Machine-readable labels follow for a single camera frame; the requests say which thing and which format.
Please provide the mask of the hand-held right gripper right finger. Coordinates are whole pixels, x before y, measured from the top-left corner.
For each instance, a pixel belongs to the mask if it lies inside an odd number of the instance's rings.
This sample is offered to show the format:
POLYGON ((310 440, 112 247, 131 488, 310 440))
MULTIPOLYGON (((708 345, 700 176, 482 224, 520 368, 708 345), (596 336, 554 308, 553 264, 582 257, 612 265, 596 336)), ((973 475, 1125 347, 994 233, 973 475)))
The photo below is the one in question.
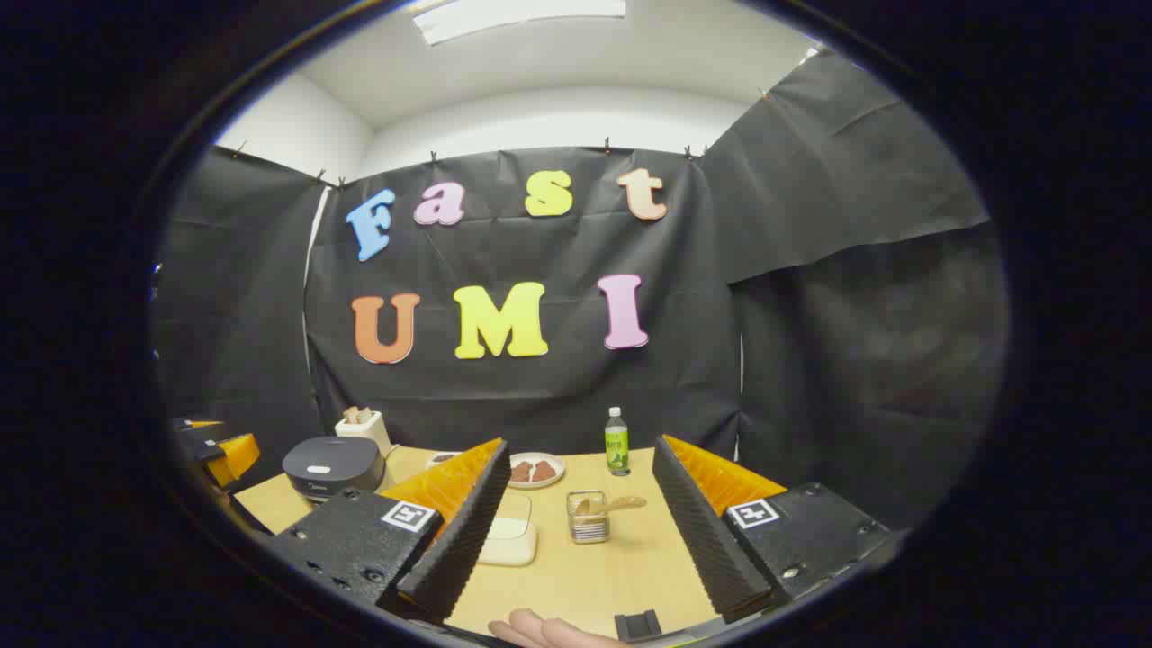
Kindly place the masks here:
POLYGON ((657 442, 652 472, 725 621, 819 590, 892 537, 889 526, 819 482, 786 488, 675 437, 657 442))

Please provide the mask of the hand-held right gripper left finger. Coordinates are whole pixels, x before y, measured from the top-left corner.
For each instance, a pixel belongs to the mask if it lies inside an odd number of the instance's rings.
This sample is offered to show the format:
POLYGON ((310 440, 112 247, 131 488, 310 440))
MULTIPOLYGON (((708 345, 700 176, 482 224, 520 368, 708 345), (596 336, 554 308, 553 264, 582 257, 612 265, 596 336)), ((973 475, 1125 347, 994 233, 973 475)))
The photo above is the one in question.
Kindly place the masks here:
POLYGON ((441 621, 473 574, 510 472, 508 443, 494 438, 382 493, 344 488, 268 548, 335 598, 441 621))

